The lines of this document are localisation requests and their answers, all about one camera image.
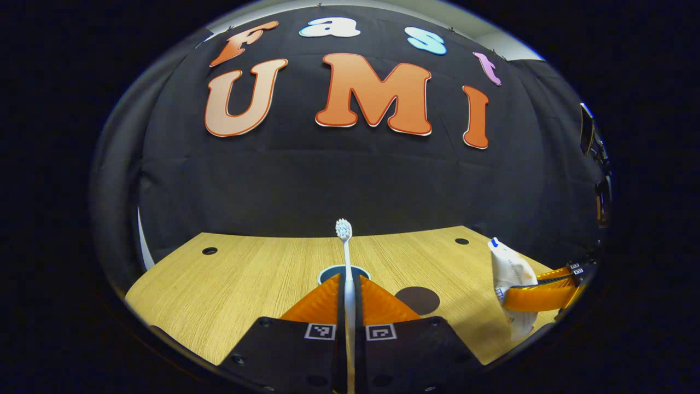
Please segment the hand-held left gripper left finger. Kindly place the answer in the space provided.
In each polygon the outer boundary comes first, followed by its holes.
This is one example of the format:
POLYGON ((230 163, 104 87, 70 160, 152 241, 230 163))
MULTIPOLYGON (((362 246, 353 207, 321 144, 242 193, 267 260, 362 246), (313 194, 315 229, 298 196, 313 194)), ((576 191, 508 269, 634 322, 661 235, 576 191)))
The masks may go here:
POLYGON ((287 317, 258 317, 218 369, 262 393, 346 393, 345 276, 305 296, 287 317))

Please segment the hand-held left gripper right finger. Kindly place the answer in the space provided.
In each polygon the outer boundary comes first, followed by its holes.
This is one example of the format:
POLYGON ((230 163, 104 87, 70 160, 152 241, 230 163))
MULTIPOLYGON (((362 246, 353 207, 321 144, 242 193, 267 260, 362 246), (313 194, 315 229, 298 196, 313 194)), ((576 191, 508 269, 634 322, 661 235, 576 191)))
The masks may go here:
POLYGON ((443 317, 411 316, 385 289, 355 277, 357 393, 465 393, 483 365, 443 317))

